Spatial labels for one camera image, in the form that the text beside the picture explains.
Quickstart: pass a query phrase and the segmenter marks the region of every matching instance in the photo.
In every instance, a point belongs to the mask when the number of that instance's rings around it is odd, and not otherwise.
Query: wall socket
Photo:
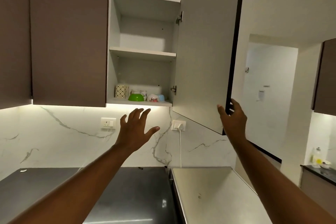
[[[115,128],[116,125],[117,125],[116,118],[101,118],[100,119],[100,128],[111,129],[111,128]]]
[[[173,120],[171,130],[177,130],[178,131],[178,127],[179,127],[180,124],[183,125],[183,129],[181,131],[185,131],[187,122],[183,121],[183,120]]]

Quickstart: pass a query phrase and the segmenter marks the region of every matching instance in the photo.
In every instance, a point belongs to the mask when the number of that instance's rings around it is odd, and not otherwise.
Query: marble backsplash
[[[100,129],[100,118],[119,121],[135,107],[139,106],[27,105],[0,110],[0,180],[19,168],[86,166],[109,149],[119,133],[119,124],[115,129]],[[236,154],[226,136],[169,107],[151,109],[146,130],[161,129],[123,166],[179,167],[179,132],[170,128],[172,120],[186,120],[186,131],[181,133],[182,167],[234,167]]]

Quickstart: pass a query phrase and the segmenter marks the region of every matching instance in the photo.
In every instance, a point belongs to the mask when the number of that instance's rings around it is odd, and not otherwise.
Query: gray marble vein
[[[227,139],[219,139],[219,140],[216,140],[216,141],[214,141],[212,144],[209,144],[209,145],[206,145],[205,143],[201,143],[200,145],[196,146],[194,149],[192,149],[192,150],[190,150],[190,151],[188,151],[188,152],[192,152],[193,150],[196,150],[196,149],[197,149],[198,147],[200,147],[200,146],[204,146],[205,148],[208,148],[208,147],[214,145],[215,143],[217,143],[217,142],[219,142],[219,141],[226,141],[226,140],[227,140]]]
[[[3,138],[3,140],[14,140],[15,138],[17,138],[19,136],[19,134],[17,134],[15,137],[12,138]]]
[[[153,152],[152,152],[152,153],[153,153],[153,157],[157,160],[157,162],[162,163],[162,164],[164,164],[165,166],[168,166],[169,163],[171,162],[171,159],[172,159],[172,155],[171,155],[171,153],[167,151],[167,142],[166,142],[165,152],[166,152],[166,154],[167,154],[168,156],[170,155],[170,160],[161,159],[161,158],[155,156],[155,151],[156,151],[156,147],[158,146],[158,144],[159,144],[161,138],[162,138],[162,137],[169,131],[171,125],[173,124],[173,118],[171,117],[171,113],[170,113],[171,110],[170,110],[170,109],[171,109],[171,108],[169,107],[169,117],[170,117],[170,124],[169,124],[169,127],[165,130],[165,132],[163,132],[163,133],[159,136],[159,138],[155,137],[155,145],[154,145],[154,147],[152,147],[152,150],[153,150]]]
[[[54,120],[56,120],[62,127],[65,127],[65,128],[67,128],[67,129],[71,129],[71,130],[74,130],[74,131],[77,131],[78,133],[81,133],[81,134],[84,134],[84,135],[87,135],[87,136],[92,136],[92,137],[96,137],[96,138],[100,138],[100,139],[101,139],[101,138],[105,138],[105,137],[107,137],[107,136],[111,136],[111,135],[113,135],[114,132],[115,132],[115,131],[113,131],[112,133],[110,133],[109,135],[106,135],[106,136],[97,136],[97,134],[91,135],[91,134],[88,134],[88,133],[79,131],[79,130],[77,130],[77,129],[75,129],[75,128],[71,128],[71,127],[69,127],[69,126],[66,125],[65,123],[61,122],[61,121],[55,116],[55,114],[54,114],[51,110],[49,110],[49,109],[47,109],[47,108],[45,108],[45,107],[42,107],[42,106],[40,106],[40,107],[41,107],[43,110],[45,110],[51,117],[53,117]]]
[[[33,150],[38,150],[38,151],[39,151],[39,149],[37,149],[37,148],[33,148],[33,149],[31,149],[30,152],[27,152],[27,155],[26,155],[25,158],[20,162],[20,164],[21,164],[23,161],[26,161],[26,160],[30,157],[30,155],[32,154]]]

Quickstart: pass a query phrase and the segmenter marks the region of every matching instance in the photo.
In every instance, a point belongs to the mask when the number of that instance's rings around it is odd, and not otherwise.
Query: switch plate
[[[173,120],[173,125],[171,126],[171,130],[177,130],[178,131],[178,127],[179,125],[182,124],[183,125],[183,129],[181,131],[185,131],[186,130],[186,121],[183,120]]]
[[[100,128],[111,129],[111,128],[115,128],[116,125],[117,125],[116,118],[101,118],[100,119]]]

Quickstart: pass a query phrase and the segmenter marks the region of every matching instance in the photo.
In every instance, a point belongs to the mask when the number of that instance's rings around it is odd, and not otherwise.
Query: open cabinet door
[[[229,109],[242,0],[181,0],[173,111],[222,134]]]
[[[29,0],[0,0],[0,109],[31,103]]]

